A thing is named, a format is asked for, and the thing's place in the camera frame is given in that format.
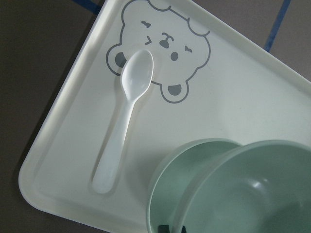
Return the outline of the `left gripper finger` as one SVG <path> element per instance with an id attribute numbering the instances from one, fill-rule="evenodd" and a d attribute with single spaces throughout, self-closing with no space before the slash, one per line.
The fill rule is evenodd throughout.
<path id="1" fill-rule="evenodd" d="M 170 233 L 169 225 L 159 225 L 157 228 L 158 233 Z"/>

